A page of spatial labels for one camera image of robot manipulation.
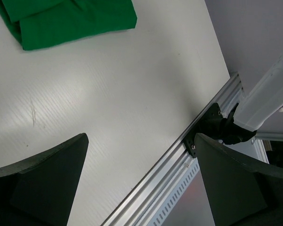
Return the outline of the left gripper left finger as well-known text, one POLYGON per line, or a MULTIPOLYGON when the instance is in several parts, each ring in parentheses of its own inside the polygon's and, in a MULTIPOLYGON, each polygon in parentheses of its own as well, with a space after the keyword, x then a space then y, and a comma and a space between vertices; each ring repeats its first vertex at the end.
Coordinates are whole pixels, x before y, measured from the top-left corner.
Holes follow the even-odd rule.
POLYGON ((0 226, 65 226, 88 149, 81 133, 0 168, 0 226))

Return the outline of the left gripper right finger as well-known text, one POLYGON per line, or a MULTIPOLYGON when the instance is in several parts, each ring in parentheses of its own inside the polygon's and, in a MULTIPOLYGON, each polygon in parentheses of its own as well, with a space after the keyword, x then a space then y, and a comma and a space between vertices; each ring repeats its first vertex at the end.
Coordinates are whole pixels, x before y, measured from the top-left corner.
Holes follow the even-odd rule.
POLYGON ((198 133, 196 155, 217 226, 283 226, 283 168, 198 133))

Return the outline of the green t shirt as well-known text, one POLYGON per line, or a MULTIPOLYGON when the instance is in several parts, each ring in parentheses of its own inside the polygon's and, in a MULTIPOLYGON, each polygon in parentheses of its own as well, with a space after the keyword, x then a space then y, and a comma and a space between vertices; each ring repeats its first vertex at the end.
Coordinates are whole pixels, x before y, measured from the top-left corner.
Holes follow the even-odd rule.
POLYGON ((130 0, 0 0, 0 16, 25 51, 136 27, 130 0))

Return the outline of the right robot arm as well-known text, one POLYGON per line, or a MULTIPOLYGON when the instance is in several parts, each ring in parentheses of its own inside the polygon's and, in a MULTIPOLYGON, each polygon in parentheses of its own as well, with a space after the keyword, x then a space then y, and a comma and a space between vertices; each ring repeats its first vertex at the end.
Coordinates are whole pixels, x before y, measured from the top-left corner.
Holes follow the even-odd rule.
POLYGON ((263 123, 283 106, 283 54, 266 72, 251 92, 236 104, 227 117, 213 103, 185 136, 184 145, 196 156, 195 136, 202 133, 226 145, 235 145, 253 138, 263 123))

